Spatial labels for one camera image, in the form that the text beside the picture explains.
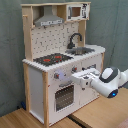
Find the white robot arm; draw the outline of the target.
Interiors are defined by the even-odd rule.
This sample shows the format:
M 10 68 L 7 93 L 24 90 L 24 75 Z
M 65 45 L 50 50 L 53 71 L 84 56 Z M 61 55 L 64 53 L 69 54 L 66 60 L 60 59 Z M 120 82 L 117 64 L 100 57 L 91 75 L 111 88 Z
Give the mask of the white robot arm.
M 86 69 L 71 75 L 71 80 L 80 85 L 95 89 L 102 96 L 113 98 L 118 89 L 128 82 L 128 69 L 121 72 L 116 67 L 107 67 L 102 73 L 95 68 Z

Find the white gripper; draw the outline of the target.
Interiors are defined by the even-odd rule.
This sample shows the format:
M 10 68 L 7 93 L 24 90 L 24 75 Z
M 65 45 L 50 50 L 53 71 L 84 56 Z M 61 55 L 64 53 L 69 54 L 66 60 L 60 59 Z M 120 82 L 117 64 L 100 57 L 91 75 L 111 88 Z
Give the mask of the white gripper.
M 86 69 L 71 75 L 71 81 L 80 85 L 82 89 L 90 87 L 90 83 L 94 78 L 98 78 L 100 72 L 96 69 Z

